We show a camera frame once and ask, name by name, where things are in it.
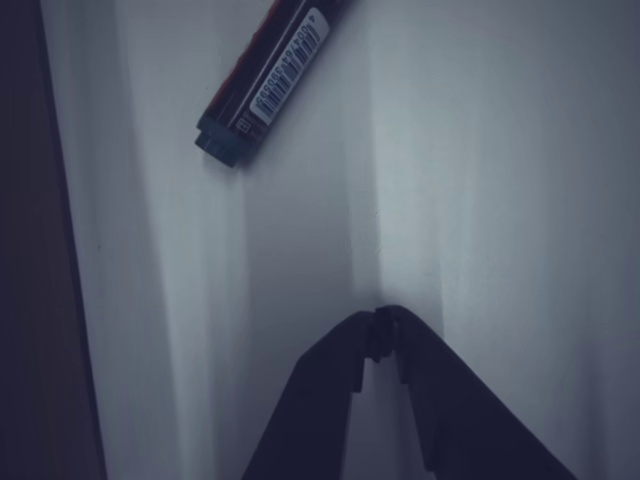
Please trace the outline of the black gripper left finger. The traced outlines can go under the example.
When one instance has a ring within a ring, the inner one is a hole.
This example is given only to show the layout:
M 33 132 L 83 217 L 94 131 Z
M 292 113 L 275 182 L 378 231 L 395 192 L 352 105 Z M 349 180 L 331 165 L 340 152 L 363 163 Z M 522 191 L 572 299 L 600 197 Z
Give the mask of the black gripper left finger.
M 351 400 L 362 391 L 372 312 L 336 325 L 296 362 L 245 479 L 340 479 Z

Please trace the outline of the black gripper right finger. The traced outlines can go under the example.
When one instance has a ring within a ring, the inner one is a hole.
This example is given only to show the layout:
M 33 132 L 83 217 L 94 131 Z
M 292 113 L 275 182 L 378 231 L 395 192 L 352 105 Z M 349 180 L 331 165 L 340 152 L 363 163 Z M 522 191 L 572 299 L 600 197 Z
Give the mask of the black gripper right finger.
M 409 392 L 424 468 L 438 479 L 571 479 L 573 473 L 422 319 L 376 310 L 381 355 Z

